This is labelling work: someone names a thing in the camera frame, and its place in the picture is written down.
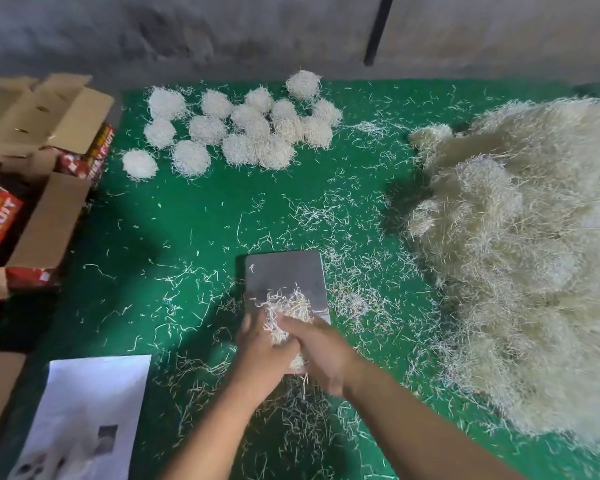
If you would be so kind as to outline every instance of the person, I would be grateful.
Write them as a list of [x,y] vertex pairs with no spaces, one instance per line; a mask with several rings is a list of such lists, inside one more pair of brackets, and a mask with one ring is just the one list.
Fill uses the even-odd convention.
[[362,358],[320,317],[310,324],[277,316],[279,327],[290,335],[279,346],[272,344],[265,320],[264,311],[245,315],[221,391],[160,480],[229,478],[252,414],[301,349],[309,375],[357,409],[400,480],[524,479]]

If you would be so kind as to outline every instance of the concrete wall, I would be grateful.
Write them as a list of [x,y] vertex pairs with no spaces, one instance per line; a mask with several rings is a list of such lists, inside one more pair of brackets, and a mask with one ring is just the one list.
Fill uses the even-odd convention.
[[88,71],[117,85],[197,77],[600,80],[600,0],[0,0],[0,74]]

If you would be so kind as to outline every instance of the black pole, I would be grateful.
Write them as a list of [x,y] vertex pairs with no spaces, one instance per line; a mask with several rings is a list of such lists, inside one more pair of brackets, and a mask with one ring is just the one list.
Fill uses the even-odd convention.
[[380,39],[382,39],[386,19],[389,18],[389,11],[391,10],[392,3],[393,0],[380,0],[380,8],[378,8],[374,28],[371,30],[371,36],[369,37],[367,53],[365,54],[365,65],[367,67],[372,66],[374,60],[376,60],[376,53],[378,51],[378,46],[380,45]]

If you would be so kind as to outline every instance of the hand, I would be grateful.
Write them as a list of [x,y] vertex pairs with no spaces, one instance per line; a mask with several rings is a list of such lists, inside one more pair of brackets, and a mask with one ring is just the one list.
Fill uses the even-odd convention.
[[278,326],[300,342],[309,375],[324,391],[343,397],[344,387],[364,361],[344,337],[319,316],[306,323],[279,315]]
[[236,354],[228,373],[226,391],[254,412],[280,383],[289,364],[300,352],[296,339],[273,345],[271,332],[264,329],[266,310],[254,318],[246,314],[236,342]]

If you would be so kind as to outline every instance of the green mat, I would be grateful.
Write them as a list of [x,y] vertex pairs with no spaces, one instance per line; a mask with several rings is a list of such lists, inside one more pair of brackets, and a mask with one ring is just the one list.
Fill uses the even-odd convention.
[[[240,101],[256,86],[177,88],[195,104],[206,88]],[[283,95],[282,84],[267,86],[276,98]],[[145,146],[147,94],[126,94],[109,167],[73,242],[51,329],[31,355],[10,406],[0,438],[0,478],[22,447],[48,361],[125,354],[153,355],[130,478],[154,478],[233,354],[245,254],[300,248],[323,254],[337,327],[435,411],[531,479],[600,478],[600,456],[572,451],[556,436],[530,439],[494,429],[490,425],[500,420],[481,400],[467,401],[443,384],[424,346],[438,297],[396,235],[396,206],[418,188],[405,139],[410,129],[461,125],[513,98],[542,101],[571,90],[384,80],[325,82],[323,94],[343,109],[343,126],[332,149],[299,149],[288,171],[231,168],[219,157],[208,174],[187,181],[172,173],[168,152],[161,151],[157,176],[141,183],[129,181],[120,156]],[[188,137],[186,121],[175,125],[180,137]],[[369,309],[353,303],[352,294]],[[352,318],[343,310],[365,314]],[[232,477],[394,477],[346,403],[312,391],[297,402],[299,393],[293,381],[275,391],[270,408],[249,428]],[[300,408],[295,413],[283,410],[291,400]]]

